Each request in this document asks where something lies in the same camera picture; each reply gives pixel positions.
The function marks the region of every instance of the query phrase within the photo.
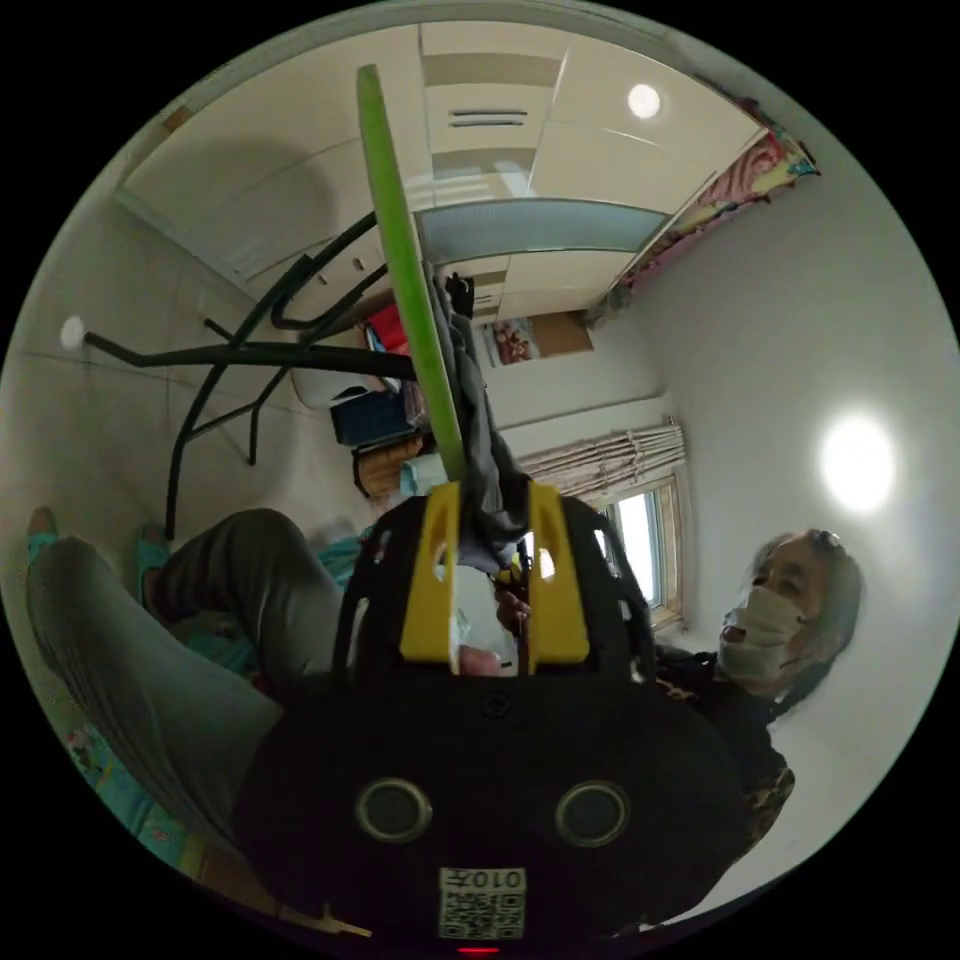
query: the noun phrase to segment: eyeglasses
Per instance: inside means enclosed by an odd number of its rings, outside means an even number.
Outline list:
[[[817,543],[831,550],[836,550],[840,546],[840,538],[829,530],[819,530],[814,538]]]

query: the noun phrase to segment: curtain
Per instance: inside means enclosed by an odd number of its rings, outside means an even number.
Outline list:
[[[598,504],[662,478],[685,459],[683,431],[671,422],[530,454],[520,460],[520,467],[562,496]]]

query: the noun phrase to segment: hand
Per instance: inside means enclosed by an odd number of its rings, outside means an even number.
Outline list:
[[[503,667],[500,657],[490,650],[478,650],[476,647],[461,647],[460,674],[464,677],[497,677]]]
[[[500,625],[515,637],[518,636],[521,627],[530,616],[530,605],[500,584],[497,584],[494,589],[494,597],[497,601],[497,620],[500,621]]]

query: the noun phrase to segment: white face mask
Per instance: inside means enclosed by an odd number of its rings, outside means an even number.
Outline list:
[[[732,680],[769,683],[780,679],[791,660],[787,644],[806,623],[803,611],[766,587],[751,587],[724,618],[742,640],[720,640],[720,669]]]

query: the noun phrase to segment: camera lens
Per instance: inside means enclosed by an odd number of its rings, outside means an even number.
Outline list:
[[[578,784],[557,804],[557,830],[575,847],[602,847],[610,843],[620,836],[629,819],[626,795],[612,783]]]
[[[422,790],[406,780],[374,780],[360,792],[357,820],[365,833],[384,843],[409,843],[430,826],[433,810]]]

